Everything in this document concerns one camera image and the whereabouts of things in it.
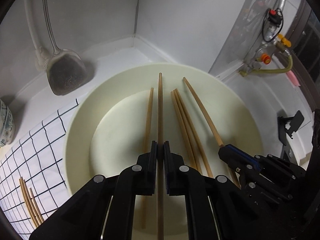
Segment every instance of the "chopstick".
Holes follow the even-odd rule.
[[[31,217],[32,223],[35,226],[35,228],[37,228],[39,225],[41,225],[44,222],[44,219],[41,215],[38,204],[33,195],[32,189],[30,188],[30,192],[28,191],[26,181],[22,177],[19,179],[19,184],[21,187],[23,200],[27,206],[27,210]]]
[[[202,175],[202,169],[201,169],[201,165],[200,165],[200,162],[199,162],[199,156],[198,156],[198,154],[197,154],[198,149],[197,149],[197,145],[196,145],[196,143],[195,143],[195,139],[194,139],[194,137],[193,137],[193,133],[192,133],[190,124],[189,124],[189,122],[188,122],[188,120],[187,120],[187,117],[186,117],[185,112],[183,111],[183,108],[182,108],[182,105],[181,105],[181,102],[180,102],[180,99],[179,99],[177,90],[174,90],[173,93],[174,93],[175,98],[176,98],[176,100],[177,100],[178,108],[179,108],[179,111],[180,111],[180,113],[181,113],[184,126],[186,127],[186,132],[187,132],[188,139],[189,139],[189,142],[190,142],[190,146],[191,146],[191,150],[192,150],[192,155],[193,155],[193,157],[194,157],[194,159],[195,159],[195,162],[196,162],[196,169],[197,169],[197,171],[199,171],[199,172],[201,173],[201,175]]]
[[[42,223],[44,222],[43,216],[41,215],[41,212],[40,212],[40,210],[39,210],[38,204],[37,204],[37,202],[36,202],[36,200],[35,200],[35,196],[33,195],[32,188],[30,188],[29,190],[30,190],[30,195],[31,195],[33,204],[34,204],[34,206],[35,206],[35,208],[36,208],[36,212],[38,213],[38,215],[39,215],[39,217],[40,217],[40,221],[41,221],[40,224],[42,224]]]
[[[144,135],[143,152],[148,152],[150,147],[149,138],[151,131],[151,117],[152,117],[152,103],[153,103],[153,88],[150,89],[149,103],[147,110],[146,131]],[[145,229],[147,224],[147,196],[141,198],[141,228]]]
[[[171,91],[171,99],[172,99],[172,103],[173,103],[174,109],[176,111],[176,115],[177,115],[178,122],[179,122],[179,125],[180,125],[180,129],[181,129],[181,132],[182,132],[182,137],[183,137],[183,140],[184,140],[184,144],[186,146],[187,153],[188,153],[188,156],[189,156],[189,159],[190,159],[190,166],[192,168],[196,169],[197,168],[196,160],[195,160],[195,158],[193,156],[191,144],[190,144],[189,137],[188,137],[188,134],[187,134],[187,129],[186,129],[186,126],[185,126],[185,124],[183,122],[182,114],[181,114],[181,112],[179,110],[179,106],[178,106],[177,99],[175,97],[174,91]]]
[[[188,80],[184,77],[183,78],[183,81],[186,83],[187,87],[189,88],[191,94],[193,95],[194,99],[196,100],[198,106],[200,107],[200,110],[202,112],[202,114],[204,115],[204,118],[206,119],[209,127],[210,127],[210,130],[213,134],[213,136],[215,137],[219,147],[224,147],[224,144],[223,144],[223,141],[221,139],[221,136],[220,134],[218,133],[217,131],[217,128],[214,126],[207,110],[205,109],[204,105],[202,104],[200,98],[198,97],[198,95],[196,94],[196,92],[194,91],[194,89],[192,88],[192,86],[190,85],[190,83],[188,82]],[[238,177],[236,175],[236,173],[229,168],[229,172],[230,172],[230,175],[231,175],[231,178],[233,180],[233,183],[240,188],[240,184],[239,184],[239,180],[238,180]]]
[[[36,216],[33,213],[33,210],[31,208],[31,204],[30,204],[30,201],[28,199],[26,188],[25,188],[25,184],[24,184],[24,181],[23,181],[22,177],[19,179],[19,183],[20,183],[20,187],[21,187],[21,191],[22,191],[23,200],[24,200],[24,202],[25,202],[25,204],[27,206],[27,210],[28,210],[29,215],[31,217],[32,223],[35,226],[35,228],[37,228],[39,226],[39,223],[36,220]]]
[[[194,136],[194,138],[195,138],[195,140],[196,140],[196,144],[197,144],[197,146],[198,146],[200,155],[201,155],[202,160],[203,160],[203,162],[204,162],[204,166],[205,166],[205,169],[206,169],[206,171],[207,171],[207,174],[208,174],[208,176],[209,176],[210,178],[213,178],[213,174],[212,174],[212,171],[211,171],[211,168],[210,168],[210,165],[209,165],[207,156],[205,155],[205,152],[204,152],[202,143],[201,143],[201,141],[200,141],[200,138],[199,138],[199,136],[198,136],[198,133],[197,133],[197,131],[196,131],[196,128],[195,128],[195,126],[193,125],[193,122],[192,122],[192,120],[191,120],[190,114],[189,114],[189,112],[188,112],[188,110],[187,110],[187,108],[186,108],[186,105],[184,104],[184,102],[183,102],[183,100],[182,100],[182,97],[181,97],[181,95],[180,95],[180,93],[179,93],[179,90],[178,90],[178,89],[175,89],[175,91],[176,91],[176,94],[178,95],[178,98],[179,98],[179,101],[180,101],[180,103],[181,103],[182,109],[183,109],[183,111],[184,111],[184,113],[185,113],[185,115],[186,115],[186,118],[187,118],[187,120],[188,120],[188,123],[189,123],[189,125],[190,125],[192,134],[193,134],[193,136]]]
[[[157,118],[157,240],[164,240],[164,156],[163,156],[163,87],[162,73],[158,81],[158,118]]]
[[[148,110],[147,110],[147,121],[146,121],[146,131],[144,134],[144,142],[143,142],[143,152],[149,152],[149,138],[150,138],[150,131],[151,131],[151,117],[152,117],[152,103],[153,103],[153,88],[150,89],[149,94],[149,102],[148,102]]]

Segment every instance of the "cream plate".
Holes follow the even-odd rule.
[[[189,159],[172,105],[170,91],[178,88],[204,146],[213,174],[228,169],[218,156],[219,147],[203,114],[182,81],[185,76],[195,89],[224,144],[232,143],[251,154],[262,153],[255,122],[239,97],[213,76],[189,66],[157,63],[136,67],[108,79],[97,87],[75,113],[65,146],[65,167],[69,191],[74,194],[96,174],[110,177],[134,165],[142,154],[150,88],[153,112],[150,145],[156,140],[157,82],[163,75],[164,140],[171,151]],[[166,239],[188,239],[184,197],[165,196]],[[156,239],[156,199],[148,198],[147,228],[140,226],[140,197],[137,196],[132,239]]]

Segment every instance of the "dish towel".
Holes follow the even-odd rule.
[[[19,178],[32,188],[44,219],[70,198],[65,183],[63,147],[71,117],[81,99],[55,111],[12,146],[0,160],[0,207],[23,239],[34,228],[23,201]]]

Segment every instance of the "yellow valve handle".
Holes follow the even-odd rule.
[[[285,38],[282,34],[278,34],[278,38],[280,39],[280,41],[281,41],[281,43],[284,45],[284,46],[286,46],[286,47],[288,47],[288,48],[290,48],[291,47],[291,41],[289,41],[287,38]]]

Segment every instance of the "black cable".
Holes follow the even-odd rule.
[[[281,13],[281,18],[282,18],[282,21],[281,21],[281,27],[279,29],[279,31],[270,39],[270,40],[266,40],[265,36],[264,36],[264,28],[265,28],[265,24],[266,24],[266,20],[267,20],[267,15],[268,15],[268,12],[270,11],[270,9],[268,9],[265,14],[264,14],[264,17],[263,17],[263,22],[262,22],[262,30],[261,30],[261,34],[262,34],[262,38],[265,42],[269,43],[271,41],[273,41],[277,36],[278,34],[281,32],[282,30],[282,27],[283,27],[283,14],[282,14],[282,10],[280,8],[277,8],[276,9],[276,12],[280,12]]]

